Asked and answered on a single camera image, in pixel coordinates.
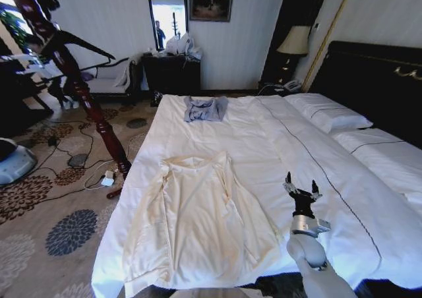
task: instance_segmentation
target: framed painting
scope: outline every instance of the framed painting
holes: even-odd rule
[[[229,22],[233,0],[190,0],[191,20]]]

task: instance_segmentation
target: telephone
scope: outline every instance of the telephone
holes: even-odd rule
[[[258,95],[259,96],[261,94],[262,91],[264,91],[264,89],[266,89],[267,87],[271,87],[273,88],[273,91],[275,92],[286,92],[287,94],[295,94],[297,92],[300,92],[301,88],[302,88],[302,83],[299,82],[298,80],[291,80],[287,83],[285,83],[284,85],[281,84],[274,84],[274,83],[265,83],[264,86],[261,88],[261,90],[259,91]]]
[[[282,86],[283,90],[287,90],[288,92],[291,92],[291,93],[298,92],[300,91],[301,88],[302,88],[302,83],[299,82],[298,80],[291,80]]]

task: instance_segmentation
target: charger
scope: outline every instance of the charger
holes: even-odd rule
[[[112,171],[105,171],[104,178],[101,182],[103,186],[112,186],[114,183],[114,172]]]

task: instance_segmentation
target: bedside lamp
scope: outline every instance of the bedside lamp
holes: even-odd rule
[[[292,26],[289,34],[278,47],[277,52],[294,55],[295,57],[293,57],[293,59],[295,59],[296,62],[299,62],[300,56],[308,54],[308,36],[310,29],[310,26]],[[279,82],[283,82],[285,79],[290,79],[291,76],[293,76],[293,71],[289,66],[291,58],[292,57],[289,57],[282,67],[283,71],[285,71],[285,77],[279,79]]]
[[[292,26],[284,42],[278,47],[277,52],[284,54],[308,54],[308,35],[310,26]]]

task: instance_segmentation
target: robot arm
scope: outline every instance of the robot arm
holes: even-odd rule
[[[349,284],[334,271],[325,250],[317,241],[319,233],[330,231],[327,221],[316,219],[311,203],[322,195],[313,181],[312,193],[297,189],[288,173],[284,188],[295,199],[291,236],[287,251],[295,260],[303,277],[303,287],[309,298],[356,298]]]

